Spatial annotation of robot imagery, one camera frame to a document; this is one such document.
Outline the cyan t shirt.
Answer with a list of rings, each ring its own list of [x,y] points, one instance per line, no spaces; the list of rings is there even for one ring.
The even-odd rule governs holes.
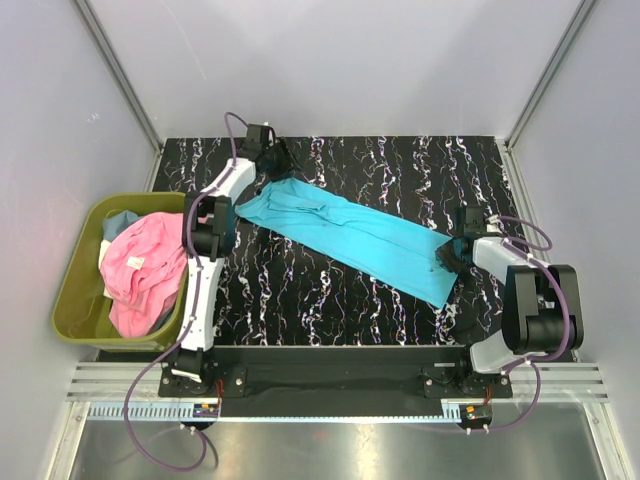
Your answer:
[[[236,214],[436,308],[457,279],[436,255],[448,236],[295,178],[267,184]]]

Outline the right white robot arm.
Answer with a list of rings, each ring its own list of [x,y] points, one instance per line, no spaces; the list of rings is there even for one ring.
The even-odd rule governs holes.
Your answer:
[[[522,363],[555,361],[584,341],[578,278],[569,265],[548,264],[498,236],[457,237],[437,250],[442,266],[460,274],[484,270],[504,287],[501,330],[469,348],[470,362],[454,371],[454,384],[476,396],[489,374]]]

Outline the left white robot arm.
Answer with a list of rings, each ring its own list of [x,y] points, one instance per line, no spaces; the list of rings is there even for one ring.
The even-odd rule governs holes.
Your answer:
[[[226,258],[235,246],[235,204],[260,174],[271,180],[292,176],[299,168],[284,139],[263,146],[241,148],[222,172],[201,192],[185,199],[183,245],[187,253],[187,291],[184,317],[169,361],[173,375],[196,396],[215,386],[216,372],[205,365],[214,346],[212,322],[218,284]]]

